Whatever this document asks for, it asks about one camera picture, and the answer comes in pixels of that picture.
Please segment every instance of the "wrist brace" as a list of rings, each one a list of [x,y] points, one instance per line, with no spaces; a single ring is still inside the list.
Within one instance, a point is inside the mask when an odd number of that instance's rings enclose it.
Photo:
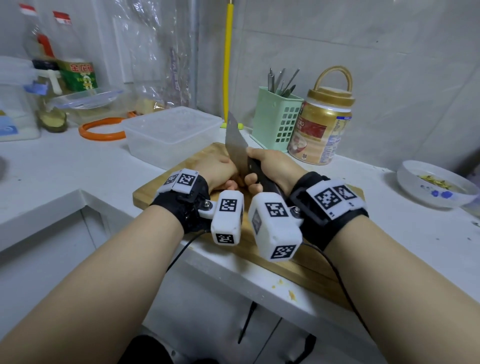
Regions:
[[[303,213],[303,237],[324,250],[335,235],[359,215],[368,217],[365,202],[342,181],[309,172],[292,189],[290,201]]]
[[[211,220],[200,217],[198,209],[209,200],[208,184],[195,170],[184,168],[173,172],[157,190],[150,205],[158,205],[170,211],[180,222],[184,233],[209,230]]]

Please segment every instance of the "wooden cutting board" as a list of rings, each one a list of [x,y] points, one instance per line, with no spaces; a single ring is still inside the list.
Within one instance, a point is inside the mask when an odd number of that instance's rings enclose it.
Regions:
[[[136,190],[133,193],[133,204],[141,209],[146,209],[152,203],[157,189],[167,180],[172,172],[182,168],[194,169],[195,164],[209,154],[228,155],[224,144],[212,143],[207,148],[194,154]],[[349,187],[364,199],[363,191],[360,188],[354,186]],[[271,263],[260,257],[253,237],[252,227],[247,218],[252,196],[247,190],[242,190],[242,192],[245,197],[245,213],[243,214],[240,244],[233,247],[218,246],[351,310],[330,265],[312,248],[302,245],[295,253],[295,256],[287,262]],[[219,192],[213,192],[211,195],[212,200],[216,201],[218,194]],[[213,243],[210,234],[205,235],[205,237]]]

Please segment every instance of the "knife handle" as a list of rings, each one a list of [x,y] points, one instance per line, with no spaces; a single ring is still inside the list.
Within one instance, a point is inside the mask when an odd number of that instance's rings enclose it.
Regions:
[[[257,183],[260,183],[263,186],[264,192],[275,192],[276,194],[282,196],[284,200],[286,200],[286,196],[280,187],[278,187],[278,185],[270,178],[265,176],[265,173],[262,171],[261,162],[258,159],[248,157],[247,163],[248,172],[257,174]]]

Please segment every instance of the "utensil holder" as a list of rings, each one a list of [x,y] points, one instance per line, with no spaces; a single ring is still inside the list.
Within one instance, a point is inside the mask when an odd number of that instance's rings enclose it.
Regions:
[[[264,149],[286,153],[302,102],[298,96],[281,97],[260,87],[251,138]]]

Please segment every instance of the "white bowl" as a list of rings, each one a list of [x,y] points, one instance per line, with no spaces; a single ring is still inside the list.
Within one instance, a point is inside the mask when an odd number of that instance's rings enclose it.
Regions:
[[[457,188],[449,191],[419,177],[427,175],[445,180]],[[416,160],[403,162],[396,177],[407,193],[434,207],[459,207],[472,202],[480,194],[476,185],[458,174]]]

